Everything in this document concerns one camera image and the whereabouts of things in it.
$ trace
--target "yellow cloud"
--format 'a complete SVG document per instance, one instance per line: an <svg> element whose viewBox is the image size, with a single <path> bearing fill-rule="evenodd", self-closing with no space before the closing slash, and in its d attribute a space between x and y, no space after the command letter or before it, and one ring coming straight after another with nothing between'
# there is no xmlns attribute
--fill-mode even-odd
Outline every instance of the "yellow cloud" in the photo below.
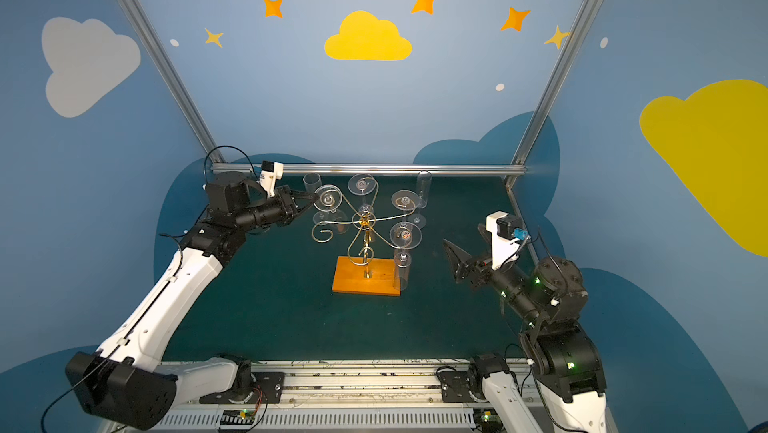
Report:
<svg viewBox="0 0 768 433"><path fill-rule="evenodd" d="M412 49L394 23L363 11L349 14L339 35L326 40L326 54L336 60L402 60Z"/></svg>
<svg viewBox="0 0 768 433"><path fill-rule="evenodd" d="M640 115L650 146L742 248L768 256L768 88L712 83L687 100L660 97Z"/></svg>

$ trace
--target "blue wall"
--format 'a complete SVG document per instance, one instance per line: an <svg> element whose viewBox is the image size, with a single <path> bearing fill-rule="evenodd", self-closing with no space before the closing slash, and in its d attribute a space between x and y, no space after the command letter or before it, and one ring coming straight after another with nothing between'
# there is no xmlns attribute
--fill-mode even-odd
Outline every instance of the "blue wall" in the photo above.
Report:
<svg viewBox="0 0 768 433"><path fill-rule="evenodd" d="M585 274L591 283L584 324L600 339L608 401L620 405L614 413L622 433L744 431L766 419L768 258L726 234L640 129L641 113L658 97L684 100L709 84L740 78L768 84L766 2L605 0L551 126L528 159L528 174L516 183L529 228L541 225L553 253L601 272ZM603 38L608 44L601 48ZM715 127L738 125L738 113L723 111ZM680 140L697 131L694 121ZM741 155L748 150L711 145L713 155L735 163L747 160ZM708 158L698 161L706 166ZM751 174L760 178L765 171ZM747 182L720 179L712 171L711 187L747 188ZM592 289L609 284L624 286L609 301L592 301ZM651 299L658 305L639 306ZM603 307L616 315L634 309L638 318L628 318L647 325L600 321ZM679 328L661 326L667 317ZM695 349L680 346L688 339ZM657 351L649 351L648 342ZM654 369L664 377L650 375ZM655 395L634 388L648 382L658 385ZM655 404L658 395L677 408Z"/></svg>
<svg viewBox="0 0 768 433"><path fill-rule="evenodd" d="M412 13L416 0L282 0L278 18L264 0L140 2L218 143L321 163L410 163L428 144L478 141L530 112L559 53L545 42L581 4L435 0L430 15ZM510 7L531 11L520 31L501 30ZM326 40L358 10L394 22L408 58L328 56Z"/></svg>
<svg viewBox="0 0 768 433"><path fill-rule="evenodd" d="M54 17L96 18L138 41L115 0L0 0L0 371L98 344L120 325L153 284L164 195L204 153L143 49L138 69L93 107L74 118L57 114L46 98L52 70L41 44ZM60 357L55 379L38 388L63 387ZM5 392L22 378L0 375L4 420L21 415L8 410Z"/></svg>

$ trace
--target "white cloud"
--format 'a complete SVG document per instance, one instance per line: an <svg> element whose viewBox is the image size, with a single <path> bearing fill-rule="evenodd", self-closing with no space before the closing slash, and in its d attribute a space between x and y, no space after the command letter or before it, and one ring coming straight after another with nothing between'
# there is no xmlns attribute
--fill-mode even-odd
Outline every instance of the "white cloud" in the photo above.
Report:
<svg viewBox="0 0 768 433"><path fill-rule="evenodd" d="M139 46L99 20L51 18L43 27L43 54L53 73L45 96L56 113L72 118L128 78L141 62Z"/></svg>

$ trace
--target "green table surface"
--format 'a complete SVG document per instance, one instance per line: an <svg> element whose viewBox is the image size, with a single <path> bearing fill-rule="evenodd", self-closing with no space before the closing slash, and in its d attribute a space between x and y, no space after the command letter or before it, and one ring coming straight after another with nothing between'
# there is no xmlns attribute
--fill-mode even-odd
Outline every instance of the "green table surface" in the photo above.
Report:
<svg viewBox="0 0 768 433"><path fill-rule="evenodd" d="M323 178L357 205L360 199L348 194L348 179ZM376 216L401 213L392 206L391 196L414 189L415 178L377 179ZM303 187L301 178L281 183ZM343 208L351 215L348 205ZM411 252L408 288L399 297L331 291L337 258L346 255L356 231L316 243L310 236L313 208L288 227L249 236L181 322L164 360L197 361L220 353L254 361L447 359L503 353L508 343L517 342L512 332L519 329L517 317L509 309L502 317L498 295L490 287L473 292L468 283L456 284L442 247L446 238L471 254L487 249L477 225L497 210L512 212L501 179L434 178L422 211L428 224L421 244ZM389 239L395 221L378 223L376 230ZM373 247L377 258L394 254L380 239ZM527 251L518 265L532 270Z"/></svg>

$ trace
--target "wooden base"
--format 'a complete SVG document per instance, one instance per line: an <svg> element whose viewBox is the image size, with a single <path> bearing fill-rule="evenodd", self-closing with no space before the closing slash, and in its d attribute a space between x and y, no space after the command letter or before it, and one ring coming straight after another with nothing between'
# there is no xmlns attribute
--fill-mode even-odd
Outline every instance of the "wooden base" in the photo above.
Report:
<svg viewBox="0 0 768 433"><path fill-rule="evenodd" d="M352 259L362 263L362 258L353 256ZM364 276L366 268L372 272L370 278ZM395 260L374 258L368 266L358 266L346 256L340 256L333 277L333 292L400 296L400 290L395 287Z"/></svg>

